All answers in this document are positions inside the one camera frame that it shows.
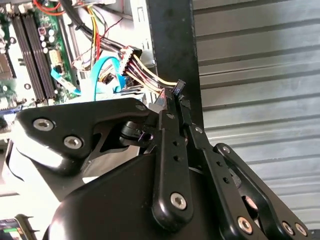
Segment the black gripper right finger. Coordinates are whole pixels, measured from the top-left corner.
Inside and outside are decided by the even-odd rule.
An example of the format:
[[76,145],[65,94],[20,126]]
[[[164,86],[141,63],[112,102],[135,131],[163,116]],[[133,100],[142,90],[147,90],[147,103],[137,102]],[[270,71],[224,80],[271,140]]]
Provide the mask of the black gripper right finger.
[[215,146],[179,99],[188,140],[196,149],[223,238],[307,238],[306,225],[228,145]]

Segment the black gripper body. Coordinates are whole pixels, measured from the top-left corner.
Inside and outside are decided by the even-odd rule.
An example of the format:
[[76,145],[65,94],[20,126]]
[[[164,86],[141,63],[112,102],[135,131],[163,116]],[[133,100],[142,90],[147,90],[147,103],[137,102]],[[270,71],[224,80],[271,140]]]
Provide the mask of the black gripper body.
[[203,174],[190,174],[193,217],[177,232],[152,213],[154,157],[137,157],[74,190],[57,208],[50,240],[221,240],[217,210]]

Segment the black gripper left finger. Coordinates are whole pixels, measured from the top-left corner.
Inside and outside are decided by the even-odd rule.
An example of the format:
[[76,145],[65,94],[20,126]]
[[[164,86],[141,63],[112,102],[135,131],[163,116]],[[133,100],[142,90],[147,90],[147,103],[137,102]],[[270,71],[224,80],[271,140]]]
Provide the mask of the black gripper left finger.
[[140,161],[154,163],[151,211],[161,227],[175,232],[194,212],[182,135],[191,121],[190,108],[172,92],[164,94],[162,103],[160,112],[134,98],[27,109],[16,118],[16,149],[58,175],[73,176],[102,155],[142,148],[112,173]]

